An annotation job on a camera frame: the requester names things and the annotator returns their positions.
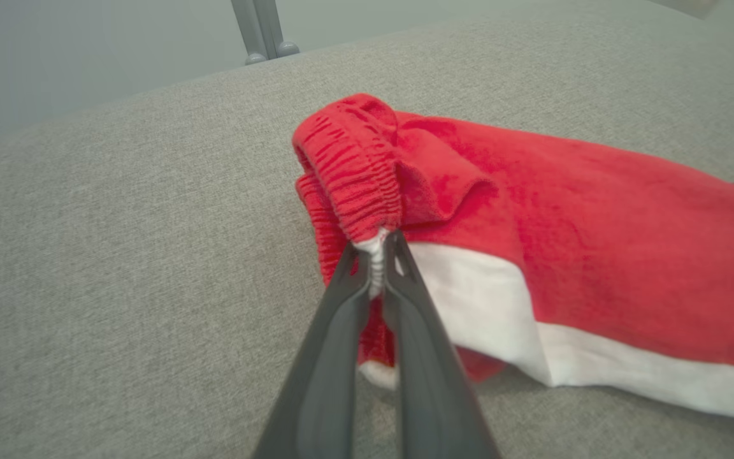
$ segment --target gray fabric surface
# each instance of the gray fabric surface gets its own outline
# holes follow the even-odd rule
[[[0,457],[245,457],[322,293],[289,146],[356,91],[734,180],[734,43],[652,3],[544,1],[207,76],[0,140]],[[508,457],[734,457],[734,420],[514,369]],[[394,457],[359,380],[356,456]]]

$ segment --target folded cloth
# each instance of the folded cloth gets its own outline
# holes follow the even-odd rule
[[[734,416],[734,183],[596,143],[359,94],[294,135],[324,282],[373,256],[359,369],[393,386],[381,241],[401,229],[470,377],[518,366]]]

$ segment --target gray wall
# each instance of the gray wall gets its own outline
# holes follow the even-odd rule
[[[679,3],[687,6],[695,0],[652,1],[665,5]],[[534,3],[541,0],[276,0],[276,2],[285,40],[295,41],[301,50],[314,50],[344,41],[398,32],[437,20],[495,17],[518,6],[533,9]],[[546,8],[553,7],[551,3],[546,6]],[[705,20],[717,33],[734,38],[734,0],[718,0]]]
[[[245,56],[230,0],[0,0],[0,133]]]

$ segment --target white fabric trim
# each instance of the white fabric trim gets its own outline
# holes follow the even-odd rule
[[[386,228],[379,228],[375,237],[353,244],[353,247],[370,254],[370,300],[384,289],[384,239],[389,234]]]
[[[393,367],[388,367],[375,360],[368,360],[359,365],[359,371],[374,386],[389,390],[395,390],[398,387],[398,371]]]
[[[439,244],[410,244],[410,250],[455,344],[513,363],[548,386],[606,384],[734,416],[734,366],[667,357],[538,323],[525,279],[509,261]]]

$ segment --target fleece fabric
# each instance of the fleece fabric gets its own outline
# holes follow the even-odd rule
[[[548,386],[734,416],[734,183],[364,94],[309,117],[293,143],[324,282],[347,241],[381,256],[400,228],[473,379],[507,362]],[[359,364],[391,387],[380,307]]]

